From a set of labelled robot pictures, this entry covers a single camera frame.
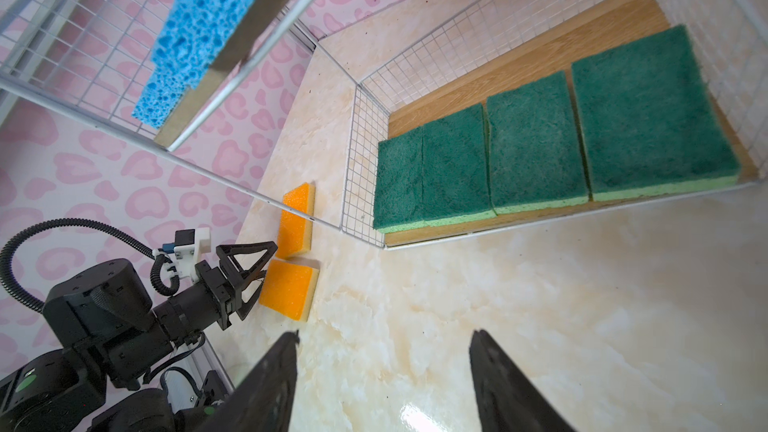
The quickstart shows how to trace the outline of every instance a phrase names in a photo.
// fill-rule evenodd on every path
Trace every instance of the sponge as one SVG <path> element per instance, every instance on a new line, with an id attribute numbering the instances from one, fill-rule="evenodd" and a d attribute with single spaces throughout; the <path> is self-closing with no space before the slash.
<path id="1" fill-rule="evenodd" d="M 565 72 L 491 96 L 486 107 L 497 214 L 589 200 Z"/>
<path id="2" fill-rule="evenodd" d="M 273 259 L 266 269 L 259 303 L 294 321 L 306 322 L 319 273 L 316 268 Z"/>
<path id="3" fill-rule="evenodd" d="M 582 59 L 572 71 L 594 200 L 736 183 L 740 164 L 684 26 Z"/>
<path id="4" fill-rule="evenodd" d="M 481 104 L 422 126 L 424 220 L 447 226 L 495 217 Z"/>
<path id="5" fill-rule="evenodd" d="M 196 88 L 254 0 L 176 0 L 152 49 L 155 68 L 133 117 L 159 129 Z"/>
<path id="6" fill-rule="evenodd" d="M 310 216 L 315 213 L 315 187 L 303 184 L 283 196 L 283 204 L 291 206 Z M 280 215 L 280 228 L 277 231 L 278 258 L 309 252 L 312 248 L 312 222 L 290 212 Z"/>
<path id="7" fill-rule="evenodd" d="M 379 142 L 373 228 L 381 233 L 426 226 L 422 208 L 422 132 L 419 127 Z"/>

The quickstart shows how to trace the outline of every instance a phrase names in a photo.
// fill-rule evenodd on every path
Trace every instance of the wooden board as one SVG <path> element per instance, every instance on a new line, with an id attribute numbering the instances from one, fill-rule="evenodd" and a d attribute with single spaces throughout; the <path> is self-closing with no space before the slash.
<path id="1" fill-rule="evenodd" d="M 655 0 L 606 0 L 394 112 L 389 119 L 389 136 L 398 136 L 431 120 L 439 119 L 475 103 L 484 102 L 490 95 L 514 89 L 558 70 L 565 70 L 572 98 L 572 62 L 632 40 L 656 34 L 668 29 L 669 26 Z M 746 148 L 739 141 L 716 102 L 712 100 L 712 103 L 717 118 L 741 162 L 742 173 L 739 183 L 757 180 L 758 169 Z M 384 242 L 390 246 L 423 242 L 491 228 L 536 222 L 546 218 L 570 216 L 580 212 L 615 207 L 619 204 L 642 203 L 658 197 L 661 196 L 588 202 L 580 206 L 505 214 L 453 226 L 417 228 L 386 234 Z"/>
<path id="2" fill-rule="evenodd" d="M 219 52 L 214 63 L 197 84 L 188 89 L 176 108 L 168 115 L 154 141 L 168 147 L 195 118 L 238 63 L 247 59 L 256 39 L 272 24 L 289 0 L 254 0 L 240 24 Z"/>

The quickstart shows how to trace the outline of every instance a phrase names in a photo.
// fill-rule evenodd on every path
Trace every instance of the cable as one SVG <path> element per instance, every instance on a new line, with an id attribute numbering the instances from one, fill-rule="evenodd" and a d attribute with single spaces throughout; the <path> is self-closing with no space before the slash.
<path id="1" fill-rule="evenodd" d="M 14 235 L 11 240 L 5 244 L 5 247 L 2 248 L 2 252 L 0 252 L 0 283 L 2 283 L 2 286 L 8 292 L 8 294 L 11 295 L 11 297 L 35 312 L 41 313 L 43 311 L 44 303 L 42 300 L 27 292 L 27 290 L 24 289 L 24 287 L 22 287 L 16 281 L 16 277 L 14 277 L 13 270 L 11 269 L 11 260 L 13 260 L 13 255 L 16 253 L 16 249 L 18 249 L 18 247 L 23 244 L 25 240 L 33 235 L 39 234 L 40 232 L 44 232 L 50 228 L 56 227 L 94 228 L 101 232 L 106 232 L 113 237 L 119 238 L 121 241 L 135 248 L 147 257 L 154 258 L 151 248 L 142 244 L 120 229 L 108 226 L 102 222 L 89 220 L 87 218 L 55 218 L 53 220 L 47 220 L 34 226 L 27 227 L 18 234 Z"/>
<path id="2" fill-rule="evenodd" d="M 166 287 L 163 281 L 160 279 L 160 270 L 162 269 L 165 262 L 171 264 L 171 260 L 166 254 L 159 254 L 154 258 L 154 264 L 152 264 L 152 269 L 149 273 L 149 282 L 152 284 L 152 287 L 154 287 L 154 290 L 158 291 L 160 295 L 170 297 L 179 291 L 179 276 L 171 275 L 170 287 Z"/>
<path id="3" fill-rule="evenodd" d="M 165 372 L 160 374 L 160 388 L 165 390 L 166 394 L 168 393 L 168 384 L 165 382 L 165 375 L 171 371 L 178 372 L 179 374 L 183 375 L 185 379 L 187 379 L 187 382 L 189 382 L 190 386 L 192 387 L 192 392 L 194 392 L 197 399 L 201 399 L 203 397 L 203 391 L 197 388 L 197 384 L 194 382 L 192 375 L 181 367 L 168 367 Z"/>
<path id="4" fill-rule="evenodd" d="M 200 342 L 197 345 L 195 345 L 193 349 L 187 350 L 186 352 L 183 352 L 182 354 L 178 354 L 178 355 L 173 356 L 172 358 L 166 360 L 165 362 L 163 362 L 162 364 L 157 366 L 154 370 L 148 370 L 147 373 L 144 374 L 144 378 L 141 379 L 141 383 L 144 384 L 144 385 L 147 385 L 163 369 L 165 369 L 169 365 L 176 364 L 179 360 L 185 360 L 187 357 L 192 355 L 192 352 L 195 352 L 197 349 L 203 347 L 203 344 L 205 344 L 205 334 L 201 332 L 200 333 Z"/>

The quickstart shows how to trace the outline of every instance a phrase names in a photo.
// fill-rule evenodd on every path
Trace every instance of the robotic arm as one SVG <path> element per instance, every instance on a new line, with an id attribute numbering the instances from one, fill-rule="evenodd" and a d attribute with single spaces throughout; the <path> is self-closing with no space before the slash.
<path id="1" fill-rule="evenodd" d="M 102 262 L 55 285 L 44 303 L 31 296 L 12 275 L 13 253 L 34 234 L 61 226 L 96 228 L 155 257 L 152 284 L 159 293 L 170 295 L 168 300 L 152 309 L 149 293 L 134 266 L 124 258 Z M 104 404 L 107 378 L 116 388 L 139 390 L 140 378 L 147 384 L 156 373 L 183 357 L 152 370 L 159 360 L 182 344 L 204 341 L 207 326 L 217 322 L 225 330 L 231 325 L 230 314 L 245 318 L 258 300 L 261 286 L 248 301 L 243 300 L 243 290 L 264 278 L 264 265 L 277 246 L 274 242 L 220 245 L 216 247 L 219 265 L 212 268 L 206 261 L 195 263 L 205 252 L 206 230 L 178 231 L 173 244 L 151 251 L 100 222 L 60 219 L 32 226 L 9 241 L 0 253 L 0 281 L 11 296 L 42 312 L 62 348 L 41 355 L 0 381 L 0 430 L 72 430 Z M 209 235 L 207 244 L 210 247 Z M 258 252 L 264 254 L 247 270 L 235 259 L 235 255 Z M 172 277 L 171 287 L 165 287 L 160 282 L 164 263 L 175 273 L 186 270 L 193 285 L 177 292 L 177 276 Z M 142 390 L 126 400 L 136 404 L 121 402 L 121 409 L 147 410 L 151 408 L 148 404 L 158 404 L 156 408 L 170 411 L 159 389 Z M 190 416 L 187 422 L 197 424 L 198 419 Z"/>

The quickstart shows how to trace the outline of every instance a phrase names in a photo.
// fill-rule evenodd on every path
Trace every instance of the beige marble countertop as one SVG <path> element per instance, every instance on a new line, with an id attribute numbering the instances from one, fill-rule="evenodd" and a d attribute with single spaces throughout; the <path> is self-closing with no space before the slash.
<path id="1" fill-rule="evenodd" d="M 323 44 L 359 79 L 472 0 L 446 1 Z M 399 6 L 404 34 L 370 40 Z M 316 215 L 339 223 L 353 95 L 317 51 L 260 192 L 314 182 Z M 274 240 L 279 217 L 254 202 L 239 242 Z M 403 250 L 315 225 L 296 262 L 320 269 L 308 322 L 257 305 L 206 331 L 235 382 L 300 331 L 292 431 L 479 431 L 480 328 L 577 430 L 768 424 L 768 184 Z"/>

